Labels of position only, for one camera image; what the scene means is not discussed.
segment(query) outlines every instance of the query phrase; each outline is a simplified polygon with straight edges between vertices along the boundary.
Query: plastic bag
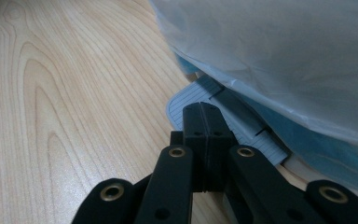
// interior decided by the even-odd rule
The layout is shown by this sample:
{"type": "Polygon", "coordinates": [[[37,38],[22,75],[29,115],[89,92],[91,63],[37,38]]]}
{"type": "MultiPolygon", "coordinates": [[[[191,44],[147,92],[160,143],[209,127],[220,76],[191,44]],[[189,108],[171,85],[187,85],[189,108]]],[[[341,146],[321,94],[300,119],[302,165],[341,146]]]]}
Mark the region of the plastic bag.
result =
{"type": "Polygon", "coordinates": [[[312,167],[358,187],[358,1],[150,1],[176,54],[251,102],[312,167]]]}

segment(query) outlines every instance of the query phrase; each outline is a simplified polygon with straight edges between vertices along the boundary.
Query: wooden table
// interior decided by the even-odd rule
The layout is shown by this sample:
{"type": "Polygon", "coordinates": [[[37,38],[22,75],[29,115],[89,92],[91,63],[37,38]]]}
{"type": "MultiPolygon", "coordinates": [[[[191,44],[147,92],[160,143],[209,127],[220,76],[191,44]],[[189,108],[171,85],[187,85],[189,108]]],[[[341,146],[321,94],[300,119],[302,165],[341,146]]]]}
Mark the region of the wooden table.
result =
{"type": "MultiPolygon", "coordinates": [[[[99,182],[150,174],[187,83],[146,0],[0,1],[0,223],[69,223],[99,182]]],[[[193,223],[222,210],[196,194],[193,223]]]]}

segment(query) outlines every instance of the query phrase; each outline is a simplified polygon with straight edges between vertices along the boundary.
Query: light blue plastic object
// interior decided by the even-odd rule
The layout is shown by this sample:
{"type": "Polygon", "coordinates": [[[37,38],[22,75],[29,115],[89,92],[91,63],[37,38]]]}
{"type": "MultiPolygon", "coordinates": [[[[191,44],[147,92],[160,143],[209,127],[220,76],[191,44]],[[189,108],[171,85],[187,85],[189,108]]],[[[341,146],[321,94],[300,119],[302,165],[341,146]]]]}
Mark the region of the light blue plastic object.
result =
{"type": "Polygon", "coordinates": [[[150,2],[176,54],[272,111],[259,113],[313,168],[358,187],[358,1],[150,2]]]}
{"type": "Polygon", "coordinates": [[[196,102],[217,106],[241,145],[258,148],[274,165],[286,158],[286,153],[266,131],[266,124],[230,90],[208,76],[191,83],[167,103],[167,117],[175,130],[183,129],[183,108],[196,102]]]}

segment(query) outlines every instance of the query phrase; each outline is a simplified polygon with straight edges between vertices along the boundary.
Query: translucent plastic bag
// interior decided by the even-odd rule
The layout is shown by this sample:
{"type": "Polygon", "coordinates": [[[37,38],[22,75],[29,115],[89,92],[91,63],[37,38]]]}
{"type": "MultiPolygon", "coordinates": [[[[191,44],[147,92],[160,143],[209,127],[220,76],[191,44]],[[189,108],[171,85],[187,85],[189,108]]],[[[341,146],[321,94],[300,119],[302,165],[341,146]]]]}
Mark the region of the translucent plastic bag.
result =
{"type": "Polygon", "coordinates": [[[150,1],[176,54],[312,167],[358,187],[358,1],[150,1]]]}

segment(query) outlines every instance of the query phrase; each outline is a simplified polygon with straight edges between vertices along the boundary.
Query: wood grain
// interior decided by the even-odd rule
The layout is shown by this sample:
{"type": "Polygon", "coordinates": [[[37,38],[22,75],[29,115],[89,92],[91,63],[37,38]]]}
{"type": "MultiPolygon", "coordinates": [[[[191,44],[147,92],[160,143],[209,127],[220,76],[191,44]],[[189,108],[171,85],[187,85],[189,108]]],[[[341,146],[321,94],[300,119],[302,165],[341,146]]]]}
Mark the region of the wood grain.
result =
{"type": "MultiPolygon", "coordinates": [[[[151,173],[186,84],[146,0],[0,1],[0,223],[69,223],[102,180],[151,173]]],[[[220,206],[197,195],[193,223],[220,206]]]]}

